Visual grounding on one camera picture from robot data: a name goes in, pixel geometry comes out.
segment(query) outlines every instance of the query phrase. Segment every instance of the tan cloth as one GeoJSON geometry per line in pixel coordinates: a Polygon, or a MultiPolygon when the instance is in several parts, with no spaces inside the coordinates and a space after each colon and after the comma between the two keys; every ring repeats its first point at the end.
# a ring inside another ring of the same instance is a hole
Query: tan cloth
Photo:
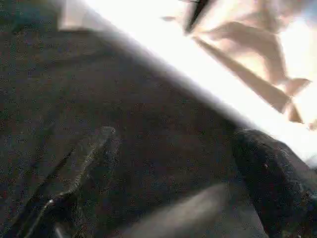
{"type": "MultiPolygon", "coordinates": [[[[169,19],[185,25],[193,4],[182,1],[169,19]]],[[[309,4],[218,0],[207,6],[192,37],[290,121],[313,129],[317,50],[312,39],[317,28],[312,17],[307,17],[309,4]]]]}

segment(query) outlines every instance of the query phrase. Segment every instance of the textured fabric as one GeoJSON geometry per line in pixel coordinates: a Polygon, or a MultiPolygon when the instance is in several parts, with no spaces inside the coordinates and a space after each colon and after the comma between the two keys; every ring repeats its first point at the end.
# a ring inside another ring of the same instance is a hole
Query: textured fabric
{"type": "Polygon", "coordinates": [[[304,224],[307,230],[300,235],[315,237],[317,174],[289,147],[260,131],[238,131],[233,151],[268,234],[297,232],[304,224]]]}

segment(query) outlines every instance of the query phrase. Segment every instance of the black fabric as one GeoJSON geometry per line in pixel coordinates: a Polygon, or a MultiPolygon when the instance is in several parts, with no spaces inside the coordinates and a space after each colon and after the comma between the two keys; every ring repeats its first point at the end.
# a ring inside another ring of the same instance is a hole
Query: black fabric
{"type": "Polygon", "coordinates": [[[5,237],[50,237],[55,223],[72,237],[91,237],[108,217],[119,138],[102,127],[81,140],[36,191],[5,237]]]}
{"type": "MultiPolygon", "coordinates": [[[[0,234],[72,148],[102,126],[115,128],[122,143],[108,218],[89,231],[95,237],[115,234],[196,191],[241,179],[231,151],[235,126],[107,38],[85,31],[20,32],[2,36],[1,43],[0,234]]],[[[99,194],[92,190],[91,196],[99,194]]],[[[219,219],[223,230],[217,234],[235,229],[235,214],[227,224],[225,215],[219,219]]],[[[250,225],[258,218],[246,217],[233,237],[263,234],[250,225]]]]}
{"type": "Polygon", "coordinates": [[[271,237],[317,236],[317,174],[284,143],[256,130],[235,135],[234,156],[271,237]]]}

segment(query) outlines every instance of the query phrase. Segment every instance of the beige fabric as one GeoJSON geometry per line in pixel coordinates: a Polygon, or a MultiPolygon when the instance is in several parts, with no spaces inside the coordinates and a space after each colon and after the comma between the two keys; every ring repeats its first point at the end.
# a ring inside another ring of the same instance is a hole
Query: beige fabric
{"type": "MultiPolygon", "coordinates": [[[[182,3],[169,17],[184,25],[193,3],[182,3]]],[[[317,77],[317,27],[296,18],[308,3],[218,0],[207,6],[192,37],[290,121],[313,129],[317,87],[310,82],[317,77]]]]}

